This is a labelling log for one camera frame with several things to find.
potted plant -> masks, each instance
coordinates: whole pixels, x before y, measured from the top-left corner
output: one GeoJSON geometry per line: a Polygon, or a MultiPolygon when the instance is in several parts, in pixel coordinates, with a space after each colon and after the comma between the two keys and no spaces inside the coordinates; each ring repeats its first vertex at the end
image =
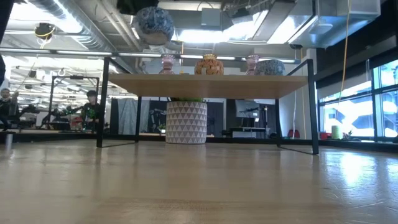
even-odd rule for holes
{"type": "Polygon", "coordinates": [[[207,104],[203,98],[171,98],[167,103],[166,142],[203,144],[207,134],[207,104]]]}
{"type": "Polygon", "coordinates": [[[166,124],[160,124],[158,127],[161,134],[166,133],[166,124]]]}

white geometric planter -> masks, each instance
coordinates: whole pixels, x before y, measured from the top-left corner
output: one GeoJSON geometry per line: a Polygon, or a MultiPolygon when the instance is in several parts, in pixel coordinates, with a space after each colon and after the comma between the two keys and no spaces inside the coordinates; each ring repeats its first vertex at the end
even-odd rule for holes
{"type": "Polygon", "coordinates": [[[166,116],[166,142],[203,144],[207,134],[207,104],[169,102],[166,116]]]}

orange patterned vase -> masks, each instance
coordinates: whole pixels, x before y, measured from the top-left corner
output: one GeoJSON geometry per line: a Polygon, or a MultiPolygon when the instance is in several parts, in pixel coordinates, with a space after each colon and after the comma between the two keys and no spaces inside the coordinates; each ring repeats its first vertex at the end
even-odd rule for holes
{"type": "Polygon", "coordinates": [[[215,54],[205,54],[195,66],[195,75],[224,75],[224,65],[215,54]]]}

ceiling light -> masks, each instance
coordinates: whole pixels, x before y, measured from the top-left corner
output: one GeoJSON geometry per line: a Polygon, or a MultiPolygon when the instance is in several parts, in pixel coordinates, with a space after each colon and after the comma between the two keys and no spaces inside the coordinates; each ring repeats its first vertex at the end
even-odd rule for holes
{"type": "Polygon", "coordinates": [[[186,10],[186,11],[201,11],[202,8],[221,9],[221,2],[207,2],[207,1],[171,1],[163,0],[157,5],[166,10],[186,10]]]}
{"type": "Polygon", "coordinates": [[[268,44],[284,44],[295,33],[296,26],[292,17],[288,16],[283,23],[275,30],[274,34],[267,41],[268,44]]]}
{"type": "Polygon", "coordinates": [[[76,51],[76,50],[58,50],[59,54],[66,55],[92,55],[92,56],[111,56],[111,52],[89,52],[89,51],[76,51]]]}
{"type": "Polygon", "coordinates": [[[161,54],[148,54],[148,53],[119,53],[120,56],[127,57],[152,57],[152,58],[160,58],[161,54]]]}
{"type": "Polygon", "coordinates": [[[119,98],[119,99],[132,98],[132,99],[138,100],[137,95],[108,95],[108,97],[109,98],[119,98]]]}
{"type": "Polygon", "coordinates": [[[183,30],[178,37],[186,43],[220,43],[228,40],[222,31],[211,30],[183,30]]]}
{"type": "Polygon", "coordinates": [[[259,62],[262,62],[265,60],[280,60],[283,63],[295,63],[296,62],[296,60],[293,60],[293,59],[277,59],[277,58],[260,58],[259,62]]]}
{"type": "Polygon", "coordinates": [[[43,105],[43,104],[39,104],[39,105],[37,105],[37,106],[40,107],[40,108],[48,108],[48,106],[43,105]]]}
{"type": "Polygon", "coordinates": [[[291,60],[291,59],[278,59],[278,60],[280,60],[283,63],[295,63],[296,62],[296,60],[291,60]]]}
{"type": "Polygon", "coordinates": [[[55,83],[61,82],[62,84],[70,85],[70,83],[68,83],[67,81],[65,81],[65,80],[63,80],[63,79],[60,79],[60,78],[54,79],[54,82],[55,82],[55,83]]]}
{"type": "Polygon", "coordinates": [[[42,50],[42,49],[17,49],[17,48],[5,48],[0,47],[0,52],[9,52],[9,53],[33,53],[33,54],[48,54],[50,50],[42,50]]]}
{"type": "Polygon", "coordinates": [[[80,91],[80,88],[75,85],[68,85],[67,88],[71,91],[80,91]]]}
{"type": "Polygon", "coordinates": [[[238,9],[231,18],[233,24],[253,21],[253,16],[250,15],[250,12],[245,7],[238,9]]]}
{"type": "Polygon", "coordinates": [[[202,59],[202,55],[181,55],[181,58],[202,59]]]}
{"type": "Polygon", "coordinates": [[[292,43],[294,42],[298,37],[300,37],[310,26],[312,26],[312,24],[314,22],[316,22],[318,20],[318,16],[314,16],[307,24],[305,24],[301,29],[299,29],[296,34],[293,35],[293,37],[291,37],[288,40],[288,43],[292,43]]]}
{"type": "Polygon", "coordinates": [[[178,40],[177,35],[175,35],[175,32],[174,32],[174,34],[172,36],[172,40],[178,40]]]}
{"type": "Polygon", "coordinates": [[[224,56],[219,56],[217,57],[218,60],[235,60],[236,57],[224,57],[224,56]]]}
{"type": "Polygon", "coordinates": [[[253,30],[254,21],[241,22],[223,31],[229,39],[244,39],[253,30]]]}
{"type": "Polygon", "coordinates": [[[268,14],[268,10],[265,10],[265,11],[258,12],[255,15],[253,15],[253,25],[251,27],[251,30],[246,35],[246,40],[254,37],[257,30],[259,30],[262,22],[266,18],[267,14],[268,14]]]}
{"type": "Polygon", "coordinates": [[[136,31],[136,28],[131,28],[131,29],[132,29],[132,32],[133,32],[134,36],[136,37],[136,39],[139,40],[139,36],[138,36],[137,31],[136,31]]]}
{"type": "Polygon", "coordinates": [[[275,1],[252,39],[268,41],[295,6],[296,1],[275,1]]]}

ductwork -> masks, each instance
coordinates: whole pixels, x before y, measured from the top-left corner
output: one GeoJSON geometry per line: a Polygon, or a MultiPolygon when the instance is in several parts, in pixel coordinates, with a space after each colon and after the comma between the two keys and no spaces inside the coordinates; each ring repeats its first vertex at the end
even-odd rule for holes
{"type": "MultiPolygon", "coordinates": [[[[95,26],[93,21],[80,9],[80,7],[71,0],[29,0],[30,3],[38,7],[39,9],[52,14],[57,19],[65,21],[71,26],[80,26],[81,31],[79,34],[83,36],[72,37],[81,45],[84,45],[88,50],[92,51],[105,51],[115,52],[116,48],[111,42],[104,36],[104,34],[95,26]]],[[[67,28],[60,27],[64,32],[70,32],[67,28]]],[[[132,68],[129,64],[121,58],[117,58],[116,62],[129,70],[131,73],[137,73],[135,68],[132,68]]]]}
{"type": "Polygon", "coordinates": [[[311,15],[305,13],[308,8],[305,4],[309,1],[298,1],[287,18],[294,28],[298,27],[297,24],[301,24],[288,40],[290,44],[311,48],[335,45],[345,38],[346,31],[349,35],[353,34],[375,20],[381,13],[380,0],[351,0],[350,12],[348,12],[348,0],[316,0],[313,9],[316,9],[317,13],[311,15]],[[347,14],[349,14],[348,30],[346,30],[347,14]]]}

